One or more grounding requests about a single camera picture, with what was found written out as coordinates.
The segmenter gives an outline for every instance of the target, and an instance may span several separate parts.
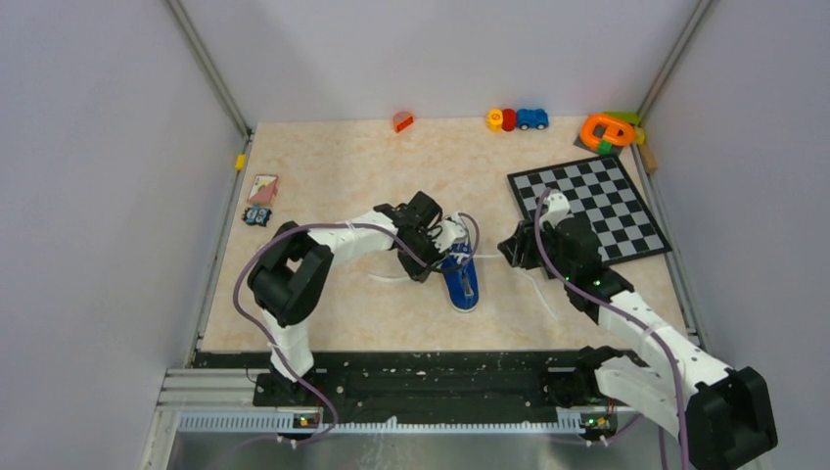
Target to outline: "red toy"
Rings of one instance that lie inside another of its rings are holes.
[[[502,112],[503,120],[501,122],[502,130],[506,130],[510,132],[511,130],[516,128],[516,112],[511,110],[510,108],[504,110]]]
[[[392,128],[395,132],[400,132],[406,127],[412,125],[412,122],[415,122],[415,117],[412,116],[412,113],[409,113],[408,111],[401,111],[392,117]]]

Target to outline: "tabletop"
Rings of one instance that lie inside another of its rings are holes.
[[[373,207],[408,202],[418,191],[444,213],[467,212],[482,229],[479,253],[496,255],[521,215],[506,175],[586,158],[574,146],[585,117],[552,117],[545,130],[493,133],[482,118],[417,119],[396,134],[388,120],[260,124],[245,169],[236,212],[210,308],[202,351],[265,351],[262,334],[233,307],[240,270],[283,222],[339,221]],[[640,179],[627,148],[621,161]],[[279,192],[267,227],[242,219],[258,174],[277,174]],[[507,351],[624,348],[568,302],[559,281],[539,269],[533,281],[499,257],[475,259],[480,300],[461,313],[451,307],[440,275],[427,282],[388,281],[405,276],[394,252],[372,253],[329,273],[309,317],[313,351]],[[680,331],[684,323],[664,256],[614,266],[647,303]],[[243,288],[242,305],[261,312]]]

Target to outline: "white wall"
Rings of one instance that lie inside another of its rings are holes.
[[[769,384],[779,469],[827,468],[829,48],[826,0],[719,2],[646,124],[712,350]]]
[[[184,0],[249,122],[634,110],[694,0]]]
[[[161,1],[0,2],[0,461],[138,464],[242,148]]]

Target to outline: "wooden table surface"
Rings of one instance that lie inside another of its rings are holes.
[[[255,133],[236,215],[221,265],[202,351],[265,351],[265,338],[231,303],[240,269],[284,221],[298,224],[356,217],[381,203],[408,202],[419,190],[444,213],[472,214],[482,228],[480,253],[496,254],[520,213],[508,173],[592,157],[573,145],[584,117],[553,117],[544,131],[492,133],[481,118],[418,119],[400,134],[387,120],[264,123]],[[632,155],[623,164],[640,180]],[[241,219],[254,177],[279,174],[279,194],[268,227]],[[504,259],[476,259],[480,301],[470,313],[452,309],[443,278],[424,284],[370,277],[405,275],[394,252],[374,253],[334,269],[309,319],[314,351],[493,351],[625,347],[575,310],[558,281],[530,272],[533,284]],[[655,311],[684,325],[663,256],[615,266]],[[243,288],[242,305],[261,315]]]

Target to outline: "blue shoe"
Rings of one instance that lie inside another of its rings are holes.
[[[470,243],[456,243],[449,249],[449,255],[441,263],[441,269],[451,269],[470,258]],[[470,311],[479,303],[479,280],[473,260],[461,269],[443,275],[452,306],[459,311]]]

